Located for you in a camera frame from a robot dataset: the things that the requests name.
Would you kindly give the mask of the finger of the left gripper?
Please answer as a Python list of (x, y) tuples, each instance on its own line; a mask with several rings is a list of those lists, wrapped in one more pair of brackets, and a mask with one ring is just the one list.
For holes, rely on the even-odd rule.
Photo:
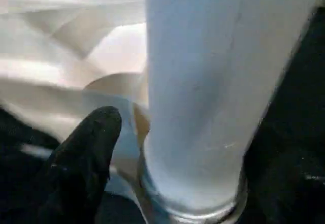
[(25, 124), (1, 107), (1, 140), (5, 138), (16, 143), (27, 143), (48, 149), (59, 146), (58, 140), (53, 136)]

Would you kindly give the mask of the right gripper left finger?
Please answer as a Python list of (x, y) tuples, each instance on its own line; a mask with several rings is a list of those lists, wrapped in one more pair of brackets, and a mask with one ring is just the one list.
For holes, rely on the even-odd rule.
[(36, 223), (95, 222), (121, 128), (117, 108), (97, 108), (51, 153), (37, 175)]

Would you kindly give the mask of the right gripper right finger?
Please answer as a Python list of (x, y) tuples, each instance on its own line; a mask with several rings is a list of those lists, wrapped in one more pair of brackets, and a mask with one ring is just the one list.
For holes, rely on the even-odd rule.
[(256, 135), (245, 155), (243, 223), (324, 223), (324, 137)]

